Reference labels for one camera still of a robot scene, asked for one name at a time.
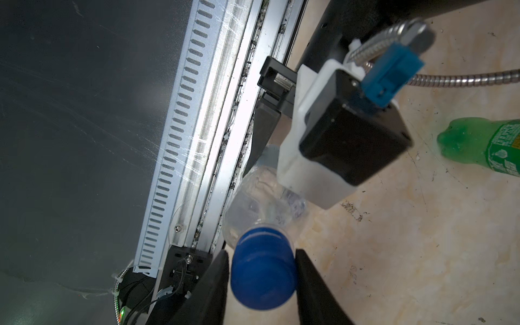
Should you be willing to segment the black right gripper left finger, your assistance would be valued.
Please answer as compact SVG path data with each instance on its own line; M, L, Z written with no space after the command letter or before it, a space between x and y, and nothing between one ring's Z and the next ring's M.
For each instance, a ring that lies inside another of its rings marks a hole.
M223 324L229 277L229 254L222 250L197 284L191 298L166 324Z

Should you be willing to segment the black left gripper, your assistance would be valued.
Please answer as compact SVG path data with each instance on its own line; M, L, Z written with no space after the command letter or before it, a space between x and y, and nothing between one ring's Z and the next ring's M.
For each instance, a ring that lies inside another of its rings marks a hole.
M251 153L246 163L245 174L264 152L281 114L288 118L293 117L297 73L268 56L260 70L257 85L267 93L268 101L260 100L255 107Z

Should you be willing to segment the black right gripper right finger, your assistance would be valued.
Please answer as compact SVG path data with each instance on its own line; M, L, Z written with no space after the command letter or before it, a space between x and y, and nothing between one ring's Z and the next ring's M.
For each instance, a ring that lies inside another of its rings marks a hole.
M297 306L300 324L348 324L354 322L343 311L303 249L295 254Z

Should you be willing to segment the blue bottle cap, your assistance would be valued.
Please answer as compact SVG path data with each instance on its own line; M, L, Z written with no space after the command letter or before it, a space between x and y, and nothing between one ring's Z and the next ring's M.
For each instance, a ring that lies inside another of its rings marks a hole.
M288 237L267 226L245 232L234 249L230 286L235 298L252 310L284 305L297 287L297 267Z

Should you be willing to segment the clear small water bottle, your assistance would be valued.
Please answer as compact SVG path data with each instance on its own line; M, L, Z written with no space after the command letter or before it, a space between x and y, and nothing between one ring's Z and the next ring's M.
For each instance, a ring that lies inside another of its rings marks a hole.
M235 248L254 227L270 227L295 243L309 221L307 200L279 184L280 148L266 146L251 170L235 189L223 217L223 237Z

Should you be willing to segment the green plastic soda bottle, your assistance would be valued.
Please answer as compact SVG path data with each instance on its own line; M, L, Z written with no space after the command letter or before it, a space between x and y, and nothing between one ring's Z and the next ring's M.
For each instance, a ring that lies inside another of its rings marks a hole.
M441 155L451 161L519 176L518 119L455 119L437 136L437 144Z

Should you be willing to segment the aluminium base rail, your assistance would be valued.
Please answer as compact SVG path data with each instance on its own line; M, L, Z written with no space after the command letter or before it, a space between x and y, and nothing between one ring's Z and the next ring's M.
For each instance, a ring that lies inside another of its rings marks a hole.
M133 270L158 278L170 247L212 253L251 150L257 84L286 60L304 1L193 1Z

